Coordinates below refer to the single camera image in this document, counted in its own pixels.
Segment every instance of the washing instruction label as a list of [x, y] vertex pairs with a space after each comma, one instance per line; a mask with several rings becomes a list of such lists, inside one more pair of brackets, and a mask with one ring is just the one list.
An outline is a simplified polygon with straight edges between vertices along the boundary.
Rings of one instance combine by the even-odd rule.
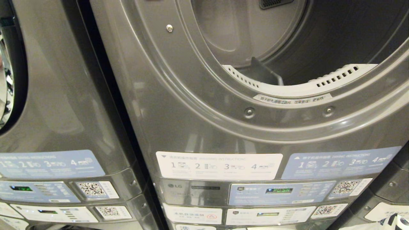
[[207, 207], [182, 207], [163, 203], [170, 221], [182, 223], [221, 224], [222, 209]]
[[96, 208], [104, 220], [132, 219], [125, 206], [98, 206]]
[[11, 216], [11, 217], [15, 217], [15, 218], [23, 218], [22, 215], [20, 215], [18, 212], [16, 212], [8, 204], [1, 203], [1, 202], [0, 202], [0, 215]]
[[0, 153], [0, 174], [8, 178], [48, 179], [104, 176], [90, 150]]
[[405, 219], [409, 219], [409, 205], [389, 205], [384, 202], [380, 202], [373, 208], [365, 219], [370, 221], [380, 221], [385, 218], [389, 218], [393, 214], [399, 214]]
[[226, 225], [281, 225], [307, 221], [315, 206], [268, 209], [228, 209]]
[[229, 205], [290, 205], [324, 200], [335, 181], [289, 184], [232, 184]]
[[281, 179], [318, 179], [379, 173], [400, 148], [397, 146], [359, 151], [294, 153], [290, 156]]
[[273, 180], [282, 154], [156, 152], [165, 178], [199, 180]]
[[6, 222], [8, 225], [10, 225], [15, 230], [26, 230], [28, 226], [28, 223], [23, 220], [14, 219], [14, 218], [5, 217], [5, 216], [0, 216], [0, 219]]
[[0, 198], [7, 201], [38, 203], [79, 203], [79, 199], [62, 181], [0, 181]]
[[43, 207], [10, 204], [26, 219], [61, 223], [96, 223], [98, 220], [86, 207]]
[[358, 196], [371, 182], [371, 180], [372, 178], [340, 181], [328, 195], [328, 200], [347, 196]]
[[175, 230], [216, 230], [213, 226], [177, 224]]
[[348, 204], [336, 204], [336, 205], [323, 205], [319, 206], [317, 210], [312, 214], [311, 218], [325, 218], [325, 217], [333, 217], [338, 216]]
[[78, 188], [89, 199], [118, 199], [117, 191], [110, 181], [81, 181], [76, 182]]
[[266, 96], [263, 94], [257, 94], [253, 97], [257, 101], [262, 101], [268, 104], [273, 105], [301, 105], [301, 104], [308, 104], [317, 101], [326, 100], [332, 98], [331, 94], [327, 93], [324, 95], [316, 96], [316, 97], [309, 97], [309, 98], [302, 98], [302, 99], [283, 99], [283, 98], [275, 98]]

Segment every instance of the vent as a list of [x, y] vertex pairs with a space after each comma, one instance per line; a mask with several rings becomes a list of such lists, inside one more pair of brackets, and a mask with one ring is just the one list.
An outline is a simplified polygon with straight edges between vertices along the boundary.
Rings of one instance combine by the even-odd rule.
[[294, 0], [260, 0], [260, 8], [268, 9], [272, 7], [281, 6], [293, 1]]
[[376, 65], [377, 64], [349, 64], [330, 74], [310, 80], [304, 84], [293, 86], [276, 86], [253, 80], [241, 74], [231, 65], [223, 65], [223, 68], [230, 76], [236, 79], [236, 81], [263, 94], [279, 97], [305, 97], [321, 94], [343, 86], [366, 74]]

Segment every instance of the blue label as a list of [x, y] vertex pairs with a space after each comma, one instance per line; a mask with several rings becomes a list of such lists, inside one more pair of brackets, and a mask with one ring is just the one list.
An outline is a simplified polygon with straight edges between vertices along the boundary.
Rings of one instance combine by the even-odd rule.
[[62, 181], [0, 181], [0, 198], [7, 201], [38, 203], [79, 203], [79, 199]]
[[3, 177], [23, 179], [82, 178], [105, 173], [90, 150], [0, 153]]
[[289, 205], [317, 203], [334, 187], [335, 181], [292, 184], [233, 184], [229, 205]]
[[318, 179], [379, 173], [388, 165], [400, 148], [294, 153], [290, 156], [281, 179]]

